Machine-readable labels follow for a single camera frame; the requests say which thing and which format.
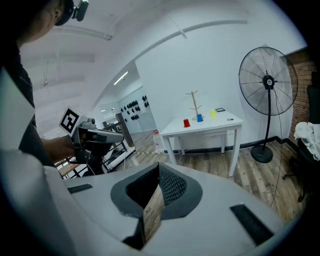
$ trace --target standing fan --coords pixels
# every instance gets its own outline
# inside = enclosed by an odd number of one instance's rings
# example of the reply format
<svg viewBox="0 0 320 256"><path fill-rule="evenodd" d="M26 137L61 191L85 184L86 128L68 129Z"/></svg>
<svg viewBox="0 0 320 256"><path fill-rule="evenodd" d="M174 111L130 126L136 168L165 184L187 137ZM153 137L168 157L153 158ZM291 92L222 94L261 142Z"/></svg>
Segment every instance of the standing fan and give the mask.
<svg viewBox="0 0 320 256"><path fill-rule="evenodd" d="M239 84L249 105L268 116L263 145L251 149L256 161L268 163L273 158L273 152L266 147L270 118L286 112L294 103L298 92L297 73L283 53L270 47L258 47L242 60Z"/></svg>

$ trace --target man's hand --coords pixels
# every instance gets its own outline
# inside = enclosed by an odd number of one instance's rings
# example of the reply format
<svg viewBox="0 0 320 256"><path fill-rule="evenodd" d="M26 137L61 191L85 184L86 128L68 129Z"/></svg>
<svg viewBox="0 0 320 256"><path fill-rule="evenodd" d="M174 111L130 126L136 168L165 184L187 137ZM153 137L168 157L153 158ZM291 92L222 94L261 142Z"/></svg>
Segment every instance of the man's hand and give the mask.
<svg viewBox="0 0 320 256"><path fill-rule="evenodd" d="M53 163L75 156L75 150L72 146L69 135L54 139L42 138L41 140L45 151L49 154Z"/></svg>

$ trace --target fan base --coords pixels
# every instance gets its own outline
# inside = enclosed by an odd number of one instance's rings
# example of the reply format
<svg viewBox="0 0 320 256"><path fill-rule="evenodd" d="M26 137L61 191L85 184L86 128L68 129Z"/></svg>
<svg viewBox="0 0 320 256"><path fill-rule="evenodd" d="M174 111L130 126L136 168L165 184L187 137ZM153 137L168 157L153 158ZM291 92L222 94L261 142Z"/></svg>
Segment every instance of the fan base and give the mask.
<svg viewBox="0 0 320 256"><path fill-rule="evenodd" d="M267 146L265 147L264 152L262 152L262 148L262 145L254 146L251 149L251 156L259 163L269 163L274 157L274 153Z"/></svg>

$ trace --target ceiling beam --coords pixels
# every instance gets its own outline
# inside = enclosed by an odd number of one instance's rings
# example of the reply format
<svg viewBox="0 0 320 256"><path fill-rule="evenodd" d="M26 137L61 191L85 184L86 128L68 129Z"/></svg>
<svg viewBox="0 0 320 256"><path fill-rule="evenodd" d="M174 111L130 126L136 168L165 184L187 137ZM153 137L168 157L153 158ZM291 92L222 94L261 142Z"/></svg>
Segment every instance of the ceiling beam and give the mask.
<svg viewBox="0 0 320 256"><path fill-rule="evenodd" d="M32 69L38 66L49 64L62 63L95 63L95 55L93 53L67 53L60 52L59 56L56 53L38 54L33 57L23 58L22 63L25 69Z"/></svg>
<svg viewBox="0 0 320 256"><path fill-rule="evenodd" d="M70 35L80 35L88 36L92 38L98 38L105 41L110 41L112 35L84 27L65 25L63 27L54 27L51 29L51 33L61 33L61 34L70 34Z"/></svg>
<svg viewBox="0 0 320 256"><path fill-rule="evenodd" d="M37 91L43 88L48 88L52 86L58 86L58 85L64 85L64 84L70 84L70 83L79 83L79 82L85 82L86 76L84 74L80 75L70 75L65 77L60 77L59 79L49 79L47 86L43 86L44 82L37 82L32 85L33 90Z"/></svg>

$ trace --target power cord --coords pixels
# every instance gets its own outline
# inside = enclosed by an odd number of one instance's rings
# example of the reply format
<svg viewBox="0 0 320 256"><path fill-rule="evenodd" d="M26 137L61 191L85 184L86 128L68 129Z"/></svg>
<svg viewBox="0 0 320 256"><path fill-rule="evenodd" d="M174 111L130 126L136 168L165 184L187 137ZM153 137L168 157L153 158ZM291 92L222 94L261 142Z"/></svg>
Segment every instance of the power cord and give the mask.
<svg viewBox="0 0 320 256"><path fill-rule="evenodd" d="M124 156L124 165L123 165L123 169L126 169L126 155Z"/></svg>
<svg viewBox="0 0 320 256"><path fill-rule="evenodd" d="M274 91L274 94L275 94L275 101L276 101L276 110L278 111L278 117L279 117L279 122L280 122L280 135L281 135L281 149L280 149L280 164L279 164L279 171L278 171L278 178L276 180L276 184L275 184L275 190L274 190L274 195L273 195L273 199L272 199L272 202L270 204L270 207L272 206L272 204L274 203L274 200L276 198L276 194L277 194L277 188L278 188L278 182L279 182L279 177L280 177L280 171L281 171L281 162L282 162L282 148L283 148L283 142L282 142L282 127L281 127L281 119L280 119L280 112L279 112L279 109L278 109L278 96L277 96L277 93L275 90Z"/></svg>

